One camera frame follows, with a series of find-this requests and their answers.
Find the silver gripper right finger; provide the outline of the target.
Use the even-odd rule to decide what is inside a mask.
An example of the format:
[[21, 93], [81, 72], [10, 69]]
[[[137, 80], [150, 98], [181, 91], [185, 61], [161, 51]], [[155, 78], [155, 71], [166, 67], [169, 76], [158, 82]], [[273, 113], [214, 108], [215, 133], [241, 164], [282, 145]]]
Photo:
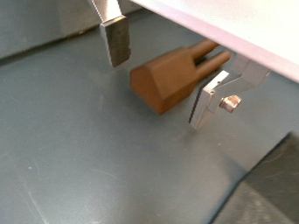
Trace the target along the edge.
[[194, 103], [190, 125], [198, 130], [215, 115], [218, 108], [230, 113], [239, 106], [239, 93], [260, 86], [272, 70], [238, 54], [227, 70], [222, 70], [202, 86]]

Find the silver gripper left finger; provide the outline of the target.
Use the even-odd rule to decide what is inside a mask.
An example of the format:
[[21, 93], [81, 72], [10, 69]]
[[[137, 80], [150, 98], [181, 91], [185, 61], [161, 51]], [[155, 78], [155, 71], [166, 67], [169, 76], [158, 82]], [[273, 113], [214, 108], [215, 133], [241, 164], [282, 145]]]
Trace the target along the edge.
[[101, 34], [107, 47], [113, 67], [130, 59], [129, 20], [122, 14], [118, 0], [89, 0], [101, 19]]

